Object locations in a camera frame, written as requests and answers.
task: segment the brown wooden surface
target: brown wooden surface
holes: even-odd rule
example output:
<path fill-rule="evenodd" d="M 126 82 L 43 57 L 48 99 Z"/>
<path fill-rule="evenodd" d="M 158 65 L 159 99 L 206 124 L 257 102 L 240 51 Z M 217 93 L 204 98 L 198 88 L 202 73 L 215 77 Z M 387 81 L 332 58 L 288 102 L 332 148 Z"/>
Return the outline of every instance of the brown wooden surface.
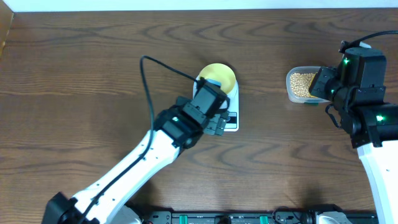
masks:
<path fill-rule="evenodd" d="M 37 223 L 117 164 L 149 128 L 139 57 L 191 75 L 234 67 L 240 130 L 205 136 L 134 199 L 175 210 L 272 210 L 335 203 L 374 210 L 349 137 L 325 105 L 291 103 L 285 76 L 336 65 L 340 41 L 398 29 L 398 9 L 16 14 L 0 62 L 0 223 Z M 398 102 L 397 37 L 369 41 L 387 56 L 387 100 Z M 146 62 L 155 110 L 192 82 Z"/>

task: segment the cardboard box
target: cardboard box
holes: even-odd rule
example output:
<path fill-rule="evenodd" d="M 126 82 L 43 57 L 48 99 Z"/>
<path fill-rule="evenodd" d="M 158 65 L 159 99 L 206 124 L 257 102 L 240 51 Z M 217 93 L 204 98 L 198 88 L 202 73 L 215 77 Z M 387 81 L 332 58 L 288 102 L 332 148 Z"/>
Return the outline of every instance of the cardboard box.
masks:
<path fill-rule="evenodd" d="M 0 0 L 0 57 L 2 54 L 2 49 L 6 45 L 6 39 L 10 31 L 12 18 L 14 13 L 10 8 Z"/>

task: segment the container of beans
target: container of beans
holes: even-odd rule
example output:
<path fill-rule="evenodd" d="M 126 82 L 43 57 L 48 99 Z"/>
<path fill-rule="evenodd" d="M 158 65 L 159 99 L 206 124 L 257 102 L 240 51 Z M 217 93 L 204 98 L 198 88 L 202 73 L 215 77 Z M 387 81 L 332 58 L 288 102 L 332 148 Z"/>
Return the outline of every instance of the container of beans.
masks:
<path fill-rule="evenodd" d="M 326 103 L 328 100 L 317 98 L 310 95 L 308 88 L 310 88 L 312 79 L 319 71 L 320 67 L 306 66 L 296 67 L 286 76 L 287 94 L 291 102 L 294 103 Z"/>

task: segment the yellow object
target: yellow object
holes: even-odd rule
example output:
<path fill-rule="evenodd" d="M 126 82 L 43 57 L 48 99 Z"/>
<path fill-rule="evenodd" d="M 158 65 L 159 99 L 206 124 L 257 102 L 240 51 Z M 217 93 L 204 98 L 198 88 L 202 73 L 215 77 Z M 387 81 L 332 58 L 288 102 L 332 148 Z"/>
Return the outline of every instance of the yellow object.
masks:
<path fill-rule="evenodd" d="M 200 71 L 199 77 L 220 82 L 221 90 L 226 94 L 232 91 L 236 82 L 234 71 L 222 63 L 207 65 Z"/>

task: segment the green clip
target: green clip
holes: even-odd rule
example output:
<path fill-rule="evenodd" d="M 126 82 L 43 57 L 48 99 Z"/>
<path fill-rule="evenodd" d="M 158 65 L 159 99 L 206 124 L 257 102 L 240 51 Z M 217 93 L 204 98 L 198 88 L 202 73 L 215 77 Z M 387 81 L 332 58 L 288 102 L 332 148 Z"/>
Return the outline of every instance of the green clip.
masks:
<path fill-rule="evenodd" d="M 268 216 L 260 216 L 260 224 L 268 224 Z"/>
<path fill-rule="evenodd" d="M 180 224 L 188 224 L 188 215 L 180 215 Z"/>

